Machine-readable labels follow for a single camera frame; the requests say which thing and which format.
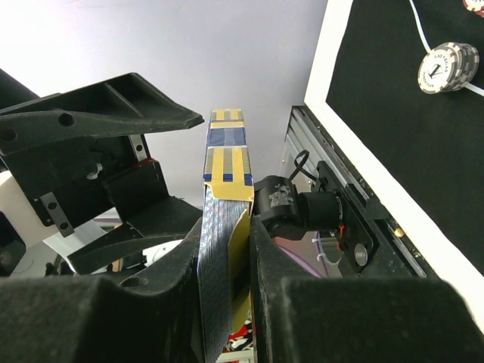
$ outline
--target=screw hole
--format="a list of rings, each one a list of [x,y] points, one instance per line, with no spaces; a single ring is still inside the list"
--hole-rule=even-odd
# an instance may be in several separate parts
[[[135,276],[132,276],[130,278],[125,279],[122,283],[122,287],[137,287],[137,286],[143,286],[148,283],[148,280],[146,278],[138,278]]]
[[[59,123],[62,125],[62,126],[73,126],[76,121],[73,117],[73,115],[69,114],[69,113],[62,113],[60,116],[59,116]]]
[[[12,129],[3,129],[0,131],[0,138],[3,141],[13,141],[17,138],[17,133]]]

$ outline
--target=black mat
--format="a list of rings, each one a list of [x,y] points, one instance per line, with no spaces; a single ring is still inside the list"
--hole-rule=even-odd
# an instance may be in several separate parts
[[[466,42],[484,55],[484,18],[460,0],[414,3],[431,48]],[[355,0],[327,103],[484,273],[484,98],[424,94],[425,54],[408,0]],[[473,83],[484,86],[484,66]]]

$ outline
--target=gray poker chip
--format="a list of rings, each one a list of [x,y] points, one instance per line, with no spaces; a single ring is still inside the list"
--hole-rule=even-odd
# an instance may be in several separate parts
[[[418,85],[427,94],[458,91],[476,75],[479,52],[472,45],[446,42],[432,49],[418,70]]]

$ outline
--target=poker chip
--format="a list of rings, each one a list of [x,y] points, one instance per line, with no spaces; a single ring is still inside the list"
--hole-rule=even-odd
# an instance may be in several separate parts
[[[472,80],[478,67],[479,52],[476,48],[469,44],[446,42],[423,58],[418,69],[418,85],[429,95],[458,91]]]
[[[473,11],[482,16],[479,12],[484,11],[484,0],[462,0],[462,2],[468,11]]]

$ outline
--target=gray wall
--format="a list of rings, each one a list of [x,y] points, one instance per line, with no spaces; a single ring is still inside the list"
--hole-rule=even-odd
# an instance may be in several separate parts
[[[240,107],[256,180],[278,170],[327,0],[0,0],[0,68],[37,92],[138,72],[202,113]],[[202,205],[206,125],[148,137],[172,194]]]

